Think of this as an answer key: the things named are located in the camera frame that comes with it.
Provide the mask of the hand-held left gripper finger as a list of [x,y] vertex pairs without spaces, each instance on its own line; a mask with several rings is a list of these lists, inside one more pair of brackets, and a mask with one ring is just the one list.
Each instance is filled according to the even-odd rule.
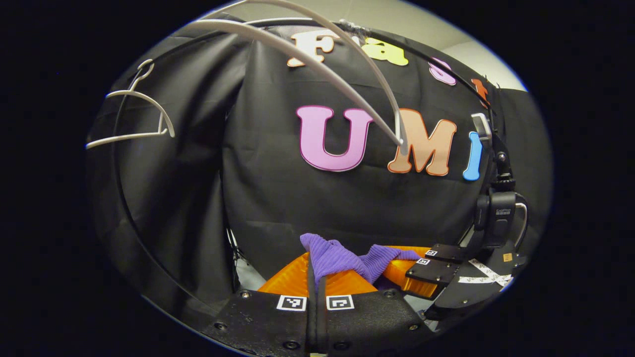
[[308,357],[315,334],[311,275],[304,253],[261,289],[238,291],[213,320],[213,339],[248,357]]
[[396,357],[435,336],[395,289],[332,294],[326,282],[317,290],[317,346],[329,357]]

